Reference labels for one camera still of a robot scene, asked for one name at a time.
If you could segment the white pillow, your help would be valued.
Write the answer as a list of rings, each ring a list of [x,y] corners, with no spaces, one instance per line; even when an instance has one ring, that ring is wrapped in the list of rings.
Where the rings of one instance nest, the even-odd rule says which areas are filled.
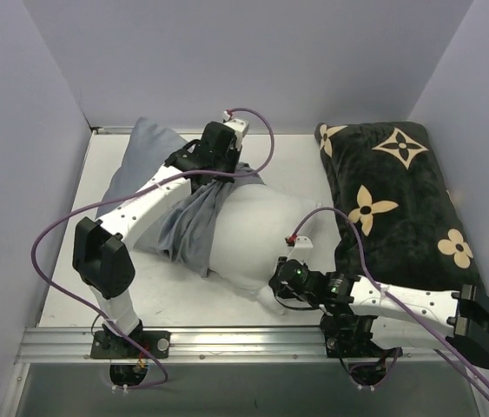
[[[278,259],[290,251],[286,238],[321,206],[266,185],[236,189],[216,217],[209,270],[246,293],[273,315],[285,314],[268,286]]]

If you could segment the grey pillowcase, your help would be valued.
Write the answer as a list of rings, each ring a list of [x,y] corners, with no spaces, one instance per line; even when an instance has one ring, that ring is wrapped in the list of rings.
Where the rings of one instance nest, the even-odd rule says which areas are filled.
[[[133,195],[151,179],[170,154],[187,142],[174,130],[139,118],[129,137],[121,167],[114,173],[102,200]],[[214,240],[215,223],[225,200],[239,187],[263,184],[257,174],[233,182],[211,182],[181,200],[154,222],[136,242],[135,248],[164,255],[206,277]]]

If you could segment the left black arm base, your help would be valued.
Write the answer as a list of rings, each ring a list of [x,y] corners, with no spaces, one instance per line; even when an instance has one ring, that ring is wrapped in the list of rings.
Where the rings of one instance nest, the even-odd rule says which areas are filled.
[[[157,359],[169,357],[171,333],[165,330],[146,330],[141,322],[129,334],[129,338],[145,348]],[[89,354],[91,359],[117,360],[143,358],[144,353],[126,339],[112,332],[105,324],[93,333]]]

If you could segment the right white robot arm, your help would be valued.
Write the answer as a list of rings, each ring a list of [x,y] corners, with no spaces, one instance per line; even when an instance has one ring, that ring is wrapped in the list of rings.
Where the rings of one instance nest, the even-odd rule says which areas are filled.
[[[313,271],[286,257],[269,287],[280,298],[295,298],[323,313],[320,329],[330,356],[375,358],[394,349],[451,345],[470,364],[489,370],[489,296],[481,288],[384,285],[362,275]]]

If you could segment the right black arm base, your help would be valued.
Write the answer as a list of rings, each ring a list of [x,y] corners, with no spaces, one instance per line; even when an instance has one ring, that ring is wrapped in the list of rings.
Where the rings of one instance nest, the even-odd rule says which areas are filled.
[[[400,347],[384,349],[373,342],[372,325],[375,319],[375,316],[324,314],[320,319],[320,330],[325,338],[327,356],[379,359],[399,352],[398,356],[401,357],[403,352]]]

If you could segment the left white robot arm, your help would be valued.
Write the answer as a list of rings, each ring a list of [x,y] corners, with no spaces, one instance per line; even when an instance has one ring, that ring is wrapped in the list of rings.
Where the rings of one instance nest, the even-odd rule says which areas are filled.
[[[142,346],[135,330],[141,320],[129,293],[135,278],[129,251],[144,231],[199,186],[221,180],[221,172],[235,172],[248,128],[248,121],[237,118],[209,122],[200,139],[172,152],[143,185],[153,190],[95,220],[84,217],[77,223],[72,265],[105,313],[113,333],[110,346],[120,356],[134,356]]]

